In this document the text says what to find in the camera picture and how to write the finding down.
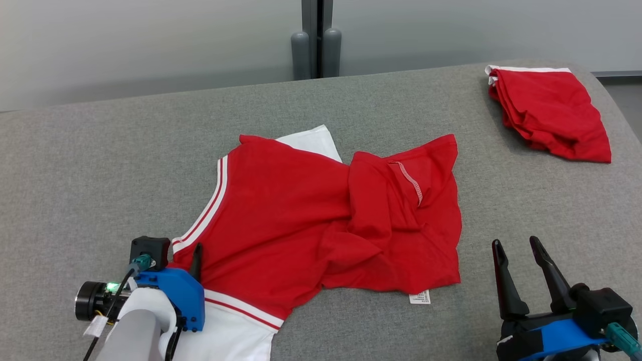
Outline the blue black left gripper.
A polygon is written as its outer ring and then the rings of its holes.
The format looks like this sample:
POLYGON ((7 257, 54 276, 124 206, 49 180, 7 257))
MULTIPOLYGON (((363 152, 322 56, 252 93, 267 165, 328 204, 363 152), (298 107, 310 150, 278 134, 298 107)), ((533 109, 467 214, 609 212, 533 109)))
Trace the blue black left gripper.
POLYGON ((75 317, 80 321, 92 321, 96 316, 101 316, 114 324, 133 292, 149 288, 156 291, 153 299, 168 300, 170 312, 175 314, 179 329, 200 332, 206 320, 205 293, 199 283, 202 256, 203 245, 196 244, 190 273, 183 269, 162 269, 140 272, 122 282, 87 281, 75 297, 75 317))

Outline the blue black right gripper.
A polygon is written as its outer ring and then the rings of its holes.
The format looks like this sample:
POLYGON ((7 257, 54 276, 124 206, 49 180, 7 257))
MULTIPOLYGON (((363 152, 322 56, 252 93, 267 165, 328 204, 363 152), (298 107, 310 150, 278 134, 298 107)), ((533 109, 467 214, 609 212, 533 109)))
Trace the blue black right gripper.
POLYGON ((493 240, 496 290, 501 338, 496 343, 499 360, 599 360, 606 343, 608 323, 615 321, 614 311, 566 313, 576 301, 571 287, 537 236, 530 237, 537 265, 542 269, 549 290, 553 313, 529 317, 530 309, 520 298, 509 271, 509 260, 500 240, 493 240))

